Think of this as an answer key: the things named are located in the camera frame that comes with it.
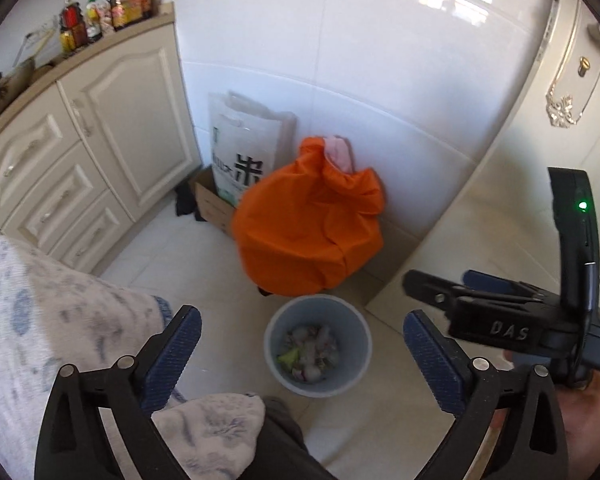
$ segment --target cabinet handle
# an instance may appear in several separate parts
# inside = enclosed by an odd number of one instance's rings
[[[89,249],[91,249],[91,247],[94,245],[94,243],[96,243],[103,231],[103,227],[99,227],[98,229],[96,229],[96,231],[93,233],[93,236],[91,237],[91,241],[88,244],[86,244],[83,248],[81,248],[77,253],[75,253],[76,260],[80,258],[80,256],[82,256]]]
[[[71,190],[67,189],[64,193],[62,193],[62,195],[60,196],[60,199],[56,202],[56,205],[51,208],[51,211],[42,215],[42,218],[40,219],[40,223],[43,224],[47,220],[49,220],[55,214],[55,212],[58,211],[58,208],[62,205],[62,202],[64,202],[70,196],[71,196]]]
[[[26,160],[26,158],[33,152],[33,150],[35,150],[38,147],[39,143],[40,141],[38,139],[32,140],[26,147],[26,149],[20,154],[20,156],[16,160],[14,160],[10,165],[7,166],[7,169],[4,170],[2,176],[4,178],[9,178],[11,176],[11,173],[13,173],[13,170],[15,170],[23,160]]]
[[[85,136],[91,137],[91,134],[93,132],[91,131],[90,126],[87,124],[87,121],[80,113],[80,108],[78,108],[78,105],[75,102],[75,100],[71,101],[71,110],[74,111],[75,120],[78,121],[78,127],[82,130]]]

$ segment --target white plastic bag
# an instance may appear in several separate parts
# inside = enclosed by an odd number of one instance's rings
[[[232,92],[210,94],[209,108],[218,195],[237,206],[249,187],[291,163],[296,117]]]

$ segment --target dark cloth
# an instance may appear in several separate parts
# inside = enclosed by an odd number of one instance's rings
[[[196,201],[196,197],[193,194],[191,186],[188,182],[178,184],[175,188],[175,192],[176,216],[190,215],[193,213],[196,217],[196,221],[206,222],[206,220],[200,215],[198,202]]]
[[[309,454],[286,406],[277,399],[263,400],[266,414],[256,455],[239,480],[337,480]]]

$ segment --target kitchen cabinet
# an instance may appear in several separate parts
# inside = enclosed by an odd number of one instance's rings
[[[74,222],[49,256],[72,269],[90,272],[131,225],[107,190]]]
[[[29,189],[78,142],[60,92],[51,86],[0,133],[0,227]]]
[[[71,56],[0,116],[0,234],[90,272],[200,165],[172,6]]]
[[[88,60],[59,87],[87,149],[134,221],[200,165],[172,26]]]
[[[78,143],[36,183],[2,232],[48,253],[105,189],[87,150]]]

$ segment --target white tiled wall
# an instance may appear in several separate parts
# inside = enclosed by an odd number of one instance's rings
[[[388,199],[388,279],[461,189],[515,101],[550,0],[174,0],[203,156],[207,95],[234,90],[349,139]]]

